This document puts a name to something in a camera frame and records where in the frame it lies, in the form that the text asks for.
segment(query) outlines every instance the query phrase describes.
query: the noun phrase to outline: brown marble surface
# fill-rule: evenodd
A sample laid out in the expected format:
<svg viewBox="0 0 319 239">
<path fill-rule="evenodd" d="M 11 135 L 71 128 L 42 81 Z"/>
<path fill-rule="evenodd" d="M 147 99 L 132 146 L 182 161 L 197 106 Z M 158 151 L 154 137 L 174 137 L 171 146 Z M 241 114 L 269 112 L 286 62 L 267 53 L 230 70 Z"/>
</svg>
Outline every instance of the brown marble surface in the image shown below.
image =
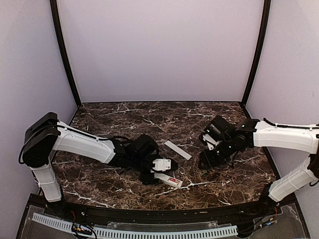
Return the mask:
<svg viewBox="0 0 319 239">
<path fill-rule="evenodd" d="M 52 163 L 65 199 L 85 205 L 119 209 L 181 210 L 219 207 L 258 199 L 274 173 L 263 151 L 247 149 L 229 166 L 199 170 L 198 156 L 205 149 L 198 136 L 221 115 L 231 123 L 245 118 L 238 103 L 153 102 L 88 103 L 78 110 L 71 126 L 101 136 L 136 139 L 148 134 L 159 144 L 160 155 L 173 158 L 179 169 L 170 175 L 183 180 L 181 189 L 160 183 L 145 186 L 133 170 L 122 169 L 68 152 L 58 152 Z M 170 140 L 192 155 L 186 160 L 164 143 Z"/>
</svg>

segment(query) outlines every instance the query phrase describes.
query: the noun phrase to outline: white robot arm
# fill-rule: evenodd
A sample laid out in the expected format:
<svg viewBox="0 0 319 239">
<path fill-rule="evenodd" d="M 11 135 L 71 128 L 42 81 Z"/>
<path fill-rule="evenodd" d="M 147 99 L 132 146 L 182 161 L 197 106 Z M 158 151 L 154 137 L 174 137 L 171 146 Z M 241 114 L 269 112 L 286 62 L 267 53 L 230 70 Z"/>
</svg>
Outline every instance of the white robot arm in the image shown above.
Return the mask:
<svg viewBox="0 0 319 239">
<path fill-rule="evenodd" d="M 200 154 L 200 167 L 206 169 L 225 164 L 232 154 L 246 147 L 280 147 L 310 154 L 288 175 L 267 185 L 261 203 L 276 204 L 319 179 L 319 125 L 316 124 L 289 125 L 246 119 L 235 127 L 217 116 L 200 135 L 200 140 L 208 146 Z"/>
<path fill-rule="evenodd" d="M 137 170 L 143 184 L 155 184 L 159 179 L 175 187 L 182 183 L 162 174 L 177 170 L 178 165 L 172 159 L 159 156 L 158 145 L 150 136 L 143 134 L 134 141 L 120 136 L 101 138 L 72 128 L 59 121 L 57 114 L 48 113 L 26 131 L 19 156 L 19 163 L 30 167 L 48 202 L 62 198 L 51 166 L 51 160 L 59 150 L 93 158 L 110 166 Z"/>
</svg>

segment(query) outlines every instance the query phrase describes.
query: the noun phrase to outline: white panel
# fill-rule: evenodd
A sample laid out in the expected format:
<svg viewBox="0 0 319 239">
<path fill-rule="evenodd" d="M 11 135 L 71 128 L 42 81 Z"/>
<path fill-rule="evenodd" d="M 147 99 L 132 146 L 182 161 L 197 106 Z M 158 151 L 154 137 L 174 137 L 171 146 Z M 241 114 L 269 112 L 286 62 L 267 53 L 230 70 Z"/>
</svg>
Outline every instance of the white panel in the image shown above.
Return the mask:
<svg viewBox="0 0 319 239">
<path fill-rule="evenodd" d="M 272 1 L 261 61 L 248 111 L 253 117 L 290 124 L 311 124 L 319 120 L 319 1 Z M 284 176 L 307 154 L 271 149 Z M 319 187 L 306 186 L 297 197 L 312 238 L 319 235 L 315 207 Z"/>
<path fill-rule="evenodd" d="M 0 238 L 15 238 L 37 184 L 17 158 L 28 127 L 49 111 L 69 121 L 76 106 L 48 0 L 0 1 Z"/>
<path fill-rule="evenodd" d="M 84 102 L 240 101 L 262 0 L 60 0 Z"/>
</svg>

